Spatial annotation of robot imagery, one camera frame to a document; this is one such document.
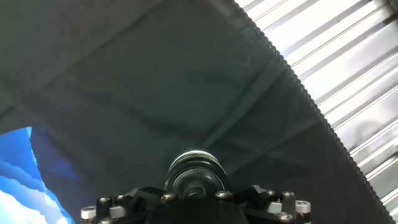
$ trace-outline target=screw head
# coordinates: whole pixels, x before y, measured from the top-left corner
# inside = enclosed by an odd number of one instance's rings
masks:
[[[292,196],[292,195],[294,195],[294,193],[286,191],[286,192],[282,192],[282,195],[283,196]]]
[[[173,192],[167,192],[167,193],[164,193],[160,199],[166,200],[166,201],[171,201],[171,200],[178,199],[178,195],[176,195]]]
[[[99,221],[100,224],[112,224],[112,222],[113,222],[112,217],[106,217]]]
[[[99,201],[100,201],[101,203],[106,203],[106,202],[108,202],[108,201],[110,201],[110,200],[112,200],[112,199],[106,198],[106,197],[100,198],[100,199],[99,199]]]
[[[118,200],[121,200],[121,199],[123,199],[125,196],[126,196],[126,195],[118,195],[116,198],[117,198]]]
[[[266,190],[267,195],[275,195],[276,193],[273,190]]]
[[[227,190],[220,190],[216,192],[216,198],[218,199],[229,199],[233,194]]]
[[[276,213],[275,214],[278,219],[280,220],[290,220],[291,218],[293,218],[293,216],[291,214],[288,214],[286,212],[280,212],[280,213]]]

